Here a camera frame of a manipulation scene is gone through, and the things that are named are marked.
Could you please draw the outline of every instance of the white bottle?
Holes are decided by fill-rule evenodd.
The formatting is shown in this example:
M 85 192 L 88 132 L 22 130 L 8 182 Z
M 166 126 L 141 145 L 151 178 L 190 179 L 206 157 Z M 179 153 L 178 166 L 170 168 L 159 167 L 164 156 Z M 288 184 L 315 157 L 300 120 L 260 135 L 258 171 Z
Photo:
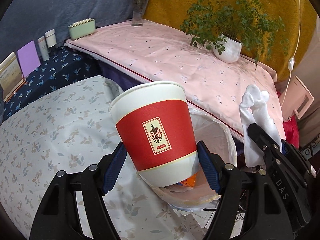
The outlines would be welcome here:
M 48 49 L 47 49 L 47 44 L 45 43 L 45 37 L 42 36 L 37 41 L 38 41 L 38 44 L 39 44 L 42 60 L 43 61 L 48 60 L 49 59 L 49 53 L 48 53 Z
M 46 32 L 44 34 L 44 36 L 45 36 L 45 40 L 47 41 L 47 45 L 48 45 L 48 48 L 49 48 L 49 54 L 51 56 L 52 55 L 56 55 L 57 52 L 56 52 L 55 45 L 57 44 L 57 40 L 56 40 L 55 30 L 52 29 L 52 30 Z

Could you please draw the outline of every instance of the tissue box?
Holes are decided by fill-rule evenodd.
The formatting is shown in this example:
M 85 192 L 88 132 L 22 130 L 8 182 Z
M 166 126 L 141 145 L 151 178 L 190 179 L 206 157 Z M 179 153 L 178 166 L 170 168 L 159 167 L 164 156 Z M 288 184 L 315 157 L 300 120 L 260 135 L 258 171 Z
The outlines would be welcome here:
M 83 36 L 92 34 L 96 30 L 95 19 L 86 19 L 68 26 L 71 39 L 76 40 Z

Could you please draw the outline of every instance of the metal screw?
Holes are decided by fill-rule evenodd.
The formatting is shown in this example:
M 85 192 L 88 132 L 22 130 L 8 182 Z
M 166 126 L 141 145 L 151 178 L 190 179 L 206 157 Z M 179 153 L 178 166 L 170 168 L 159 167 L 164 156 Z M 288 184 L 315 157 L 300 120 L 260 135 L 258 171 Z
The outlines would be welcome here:
M 57 172 L 57 176 L 58 176 L 58 177 L 62 177 L 63 175 L 64 175 L 64 171 L 58 171 L 58 172 Z
M 92 164 L 92 165 L 89 166 L 89 170 L 90 171 L 95 171 L 95 170 L 97 170 L 97 168 L 98 168 L 97 164 Z
M 233 165 L 230 164 L 230 163 L 227 163 L 225 168 L 228 170 L 228 171 L 232 171 L 233 170 Z
M 260 169 L 258 172 L 259 172 L 259 174 L 262 175 L 262 176 L 264 176 L 264 175 L 267 174 L 267 172 L 266 172 L 264 169 Z

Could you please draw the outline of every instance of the pink bed sheet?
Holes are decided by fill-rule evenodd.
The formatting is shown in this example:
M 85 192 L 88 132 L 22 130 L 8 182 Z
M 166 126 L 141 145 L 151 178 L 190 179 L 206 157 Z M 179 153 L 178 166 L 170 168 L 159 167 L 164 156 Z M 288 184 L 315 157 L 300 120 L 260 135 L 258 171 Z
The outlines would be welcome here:
M 246 87 L 257 85 L 270 94 L 268 111 L 281 138 L 283 119 L 272 70 L 240 58 L 227 64 L 204 48 L 190 47 L 190 36 L 168 26 L 146 21 L 99 28 L 93 35 L 68 40 L 66 45 L 109 63 L 141 82 L 175 81 L 183 85 L 187 100 L 218 118 L 243 141 L 239 104 Z

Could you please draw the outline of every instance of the red cup label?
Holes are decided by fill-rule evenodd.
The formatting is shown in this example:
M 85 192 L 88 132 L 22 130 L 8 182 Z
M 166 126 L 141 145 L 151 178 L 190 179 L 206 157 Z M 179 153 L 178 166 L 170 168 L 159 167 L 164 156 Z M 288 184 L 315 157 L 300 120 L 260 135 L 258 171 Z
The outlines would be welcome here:
M 154 155 L 171 149 L 168 137 L 164 131 L 160 117 L 153 118 L 142 124 Z
M 136 109 L 116 128 L 137 171 L 154 168 L 196 151 L 188 105 L 166 100 Z

